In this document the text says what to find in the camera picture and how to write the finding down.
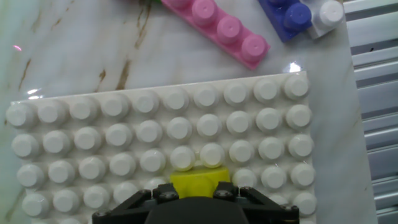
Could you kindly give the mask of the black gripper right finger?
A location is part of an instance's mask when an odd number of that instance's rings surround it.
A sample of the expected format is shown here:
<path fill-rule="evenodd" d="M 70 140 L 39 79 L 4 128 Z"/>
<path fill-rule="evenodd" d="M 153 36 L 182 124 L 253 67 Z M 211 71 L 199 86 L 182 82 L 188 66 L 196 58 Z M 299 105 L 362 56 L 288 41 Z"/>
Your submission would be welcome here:
<path fill-rule="evenodd" d="M 232 202 L 243 210 L 249 223 L 299 224 L 296 205 L 279 205 L 253 187 L 237 187 L 231 182 L 219 182 L 214 199 Z"/>

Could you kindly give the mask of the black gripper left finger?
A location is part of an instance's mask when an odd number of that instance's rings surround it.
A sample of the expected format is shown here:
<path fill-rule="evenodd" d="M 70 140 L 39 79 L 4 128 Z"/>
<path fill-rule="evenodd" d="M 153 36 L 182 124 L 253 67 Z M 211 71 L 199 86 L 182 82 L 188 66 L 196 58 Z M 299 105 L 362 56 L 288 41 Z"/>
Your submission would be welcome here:
<path fill-rule="evenodd" d="M 153 190 L 139 190 L 112 210 L 98 210 L 92 214 L 92 224 L 145 223 L 156 206 L 179 199 L 173 184 L 160 184 Z"/>

